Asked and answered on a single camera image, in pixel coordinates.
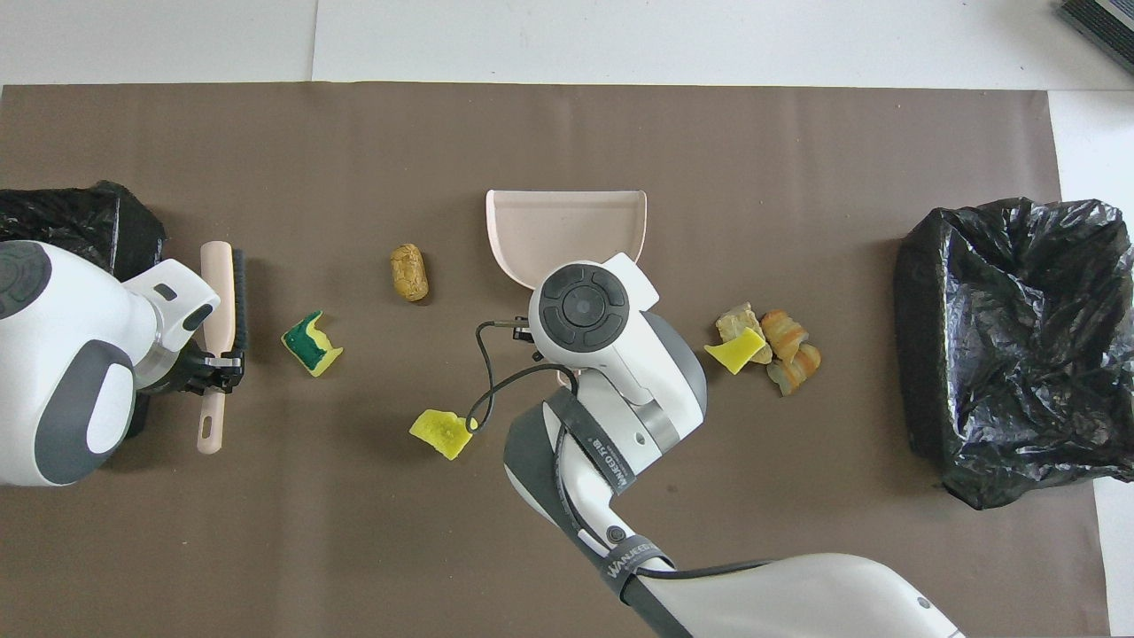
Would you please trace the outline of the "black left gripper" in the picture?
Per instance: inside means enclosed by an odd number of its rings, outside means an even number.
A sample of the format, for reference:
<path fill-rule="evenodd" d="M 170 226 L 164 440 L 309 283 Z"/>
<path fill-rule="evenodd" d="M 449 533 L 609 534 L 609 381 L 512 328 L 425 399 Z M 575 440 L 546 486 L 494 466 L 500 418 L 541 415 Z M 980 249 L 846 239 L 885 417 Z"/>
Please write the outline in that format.
<path fill-rule="evenodd" d="M 214 386 L 214 367 L 209 354 L 198 350 L 152 350 L 137 364 L 139 394 L 170 394 L 174 392 L 204 394 Z M 226 352 L 215 359 L 215 389 L 231 394 L 245 374 L 245 354 Z"/>

